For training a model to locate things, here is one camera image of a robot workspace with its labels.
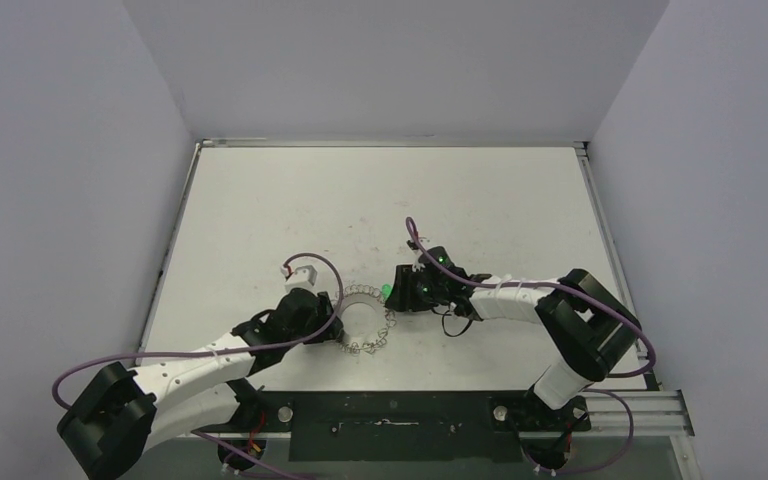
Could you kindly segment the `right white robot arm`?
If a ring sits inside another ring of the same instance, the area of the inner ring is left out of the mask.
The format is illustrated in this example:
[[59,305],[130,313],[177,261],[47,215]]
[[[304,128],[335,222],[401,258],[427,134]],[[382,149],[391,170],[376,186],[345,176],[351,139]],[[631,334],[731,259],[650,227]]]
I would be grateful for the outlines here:
[[525,402],[528,421],[540,429],[560,421],[584,389],[612,376],[642,333],[639,320],[586,270],[544,281],[470,274],[442,246],[396,266],[385,305],[398,313],[444,307],[469,324],[502,319],[542,326],[560,357]]

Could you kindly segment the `metal disc with keyrings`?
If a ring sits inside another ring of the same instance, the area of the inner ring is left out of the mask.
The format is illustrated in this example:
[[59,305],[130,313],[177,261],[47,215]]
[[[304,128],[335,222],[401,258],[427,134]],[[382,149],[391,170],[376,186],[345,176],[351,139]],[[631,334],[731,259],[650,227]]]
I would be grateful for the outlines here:
[[385,307],[381,288],[350,284],[339,295],[343,298],[337,308],[344,331],[339,340],[342,352],[374,354],[384,348],[390,329],[396,326],[396,318],[395,313]]

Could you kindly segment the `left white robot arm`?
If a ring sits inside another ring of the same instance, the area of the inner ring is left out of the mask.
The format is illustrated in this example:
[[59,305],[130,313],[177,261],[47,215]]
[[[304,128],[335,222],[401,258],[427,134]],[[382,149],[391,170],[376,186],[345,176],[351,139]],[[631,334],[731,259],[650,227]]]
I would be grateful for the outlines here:
[[248,377],[298,344],[337,340],[329,295],[293,288],[278,305],[182,358],[126,368],[115,361],[92,378],[56,431],[90,479],[118,479],[153,447],[202,427],[242,431],[257,420]]

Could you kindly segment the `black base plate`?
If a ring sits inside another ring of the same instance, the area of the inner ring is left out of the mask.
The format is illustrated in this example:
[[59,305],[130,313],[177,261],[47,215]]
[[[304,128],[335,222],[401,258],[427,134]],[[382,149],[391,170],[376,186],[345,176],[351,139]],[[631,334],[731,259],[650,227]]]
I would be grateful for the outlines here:
[[518,462],[524,446],[560,450],[590,430],[586,400],[558,411],[524,390],[265,391],[212,431],[289,440],[292,461]]

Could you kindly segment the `aluminium frame rail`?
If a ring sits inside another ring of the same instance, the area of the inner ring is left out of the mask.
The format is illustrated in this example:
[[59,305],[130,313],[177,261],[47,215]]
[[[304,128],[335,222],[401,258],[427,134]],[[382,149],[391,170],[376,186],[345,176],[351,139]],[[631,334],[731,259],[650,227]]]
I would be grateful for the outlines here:
[[689,435],[678,391],[584,392],[558,413],[543,410],[523,391],[281,392],[199,395],[158,415],[158,421],[186,419],[175,435],[193,430],[264,438],[298,437],[318,428],[340,435],[352,427],[451,433],[515,431],[524,438],[554,438],[566,430],[585,435]]

